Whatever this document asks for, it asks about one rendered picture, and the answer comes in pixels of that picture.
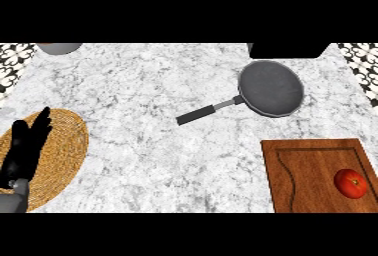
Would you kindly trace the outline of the grey round bowl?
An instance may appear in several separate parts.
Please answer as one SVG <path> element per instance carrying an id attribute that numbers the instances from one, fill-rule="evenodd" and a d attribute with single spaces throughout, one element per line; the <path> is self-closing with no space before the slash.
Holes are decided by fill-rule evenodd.
<path id="1" fill-rule="evenodd" d="M 81 43 L 38 43 L 37 46 L 50 55 L 65 55 L 81 47 Z"/>

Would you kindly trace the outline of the round woven wicker placemat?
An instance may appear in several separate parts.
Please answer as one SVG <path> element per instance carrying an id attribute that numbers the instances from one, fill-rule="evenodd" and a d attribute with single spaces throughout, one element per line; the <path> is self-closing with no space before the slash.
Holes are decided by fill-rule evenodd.
<path id="1" fill-rule="evenodd" d="M 28 125 L 40 112 L 21 119 Z M 40 152 L 38 166 L 29 182 L 28 209 L 31 212 L 41 207 L 63 191 L 71 183 L 89 149 L 89 129 L 83 118 L 66 109 L 50 109 L 49 115 L 52 131 Z M 0 135 L 0 166 L 10 149 L 12 127 Z M 10 189 L 0 188 L 0 194 L 13 193 Z"/>

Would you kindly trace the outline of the black appliance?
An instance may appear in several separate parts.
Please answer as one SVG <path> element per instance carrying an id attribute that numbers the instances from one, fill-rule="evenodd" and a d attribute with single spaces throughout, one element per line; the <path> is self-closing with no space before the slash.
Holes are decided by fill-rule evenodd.
<path id="1" fill-rule="evenodd" d="M 317 58 L 328 43 L 248 43 L 248 54 L 252 59 L 303 59 Z"/>

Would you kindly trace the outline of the brown wooden cutting board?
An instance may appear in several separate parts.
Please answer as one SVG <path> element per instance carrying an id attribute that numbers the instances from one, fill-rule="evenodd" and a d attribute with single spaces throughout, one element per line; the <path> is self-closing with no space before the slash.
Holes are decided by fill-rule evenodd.
<path id="1" fill-rule="evenodd" d="M 378 213 L 378 176 L 356 138 L 263 140 L 261 150 L 276 213 Z M 368 183 L 359 199 L 337 189 L 341 169 Z"/>

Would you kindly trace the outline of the grey frying pan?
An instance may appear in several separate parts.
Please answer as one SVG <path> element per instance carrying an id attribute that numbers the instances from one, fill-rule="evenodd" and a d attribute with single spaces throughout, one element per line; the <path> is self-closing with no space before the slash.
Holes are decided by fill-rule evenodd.
<path id="1" fill-rule="evenodd" d="M 239 104 L 266 117 L 286 117 L 297 111 L 304 99 L 304 86 L 297 74 L 270 60 L 254 61 L 244 67 L 238 75 L 238 92 L 230 100 L 179 116 L 177 124 L 183 125 L 223 107 Z"/>

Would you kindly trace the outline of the red tomato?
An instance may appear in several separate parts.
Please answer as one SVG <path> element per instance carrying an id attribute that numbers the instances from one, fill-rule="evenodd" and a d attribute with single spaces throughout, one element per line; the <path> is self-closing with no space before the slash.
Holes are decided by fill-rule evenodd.
<path id="1" fill-rule="evenodd" d="M 359 199 L 366 194 L 366 180 L 353 169 L 341 169 L 337 172 L 334 176 L 334 185 L 340 193 L 350 199 Z"/>

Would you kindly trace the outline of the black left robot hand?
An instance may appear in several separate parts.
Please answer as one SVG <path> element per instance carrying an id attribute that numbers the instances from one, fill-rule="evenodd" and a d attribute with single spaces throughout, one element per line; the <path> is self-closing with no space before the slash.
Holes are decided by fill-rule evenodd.
<path id="1" fill-rule="evenodd" d="M 52 131 L 50 108 L 40 112 L 32 125 L 16 120 L 12 125 L 10 149 L 0 166 L 0 188 L 10 189 L 18 179 L 34 178 L 40 152 Z"/>

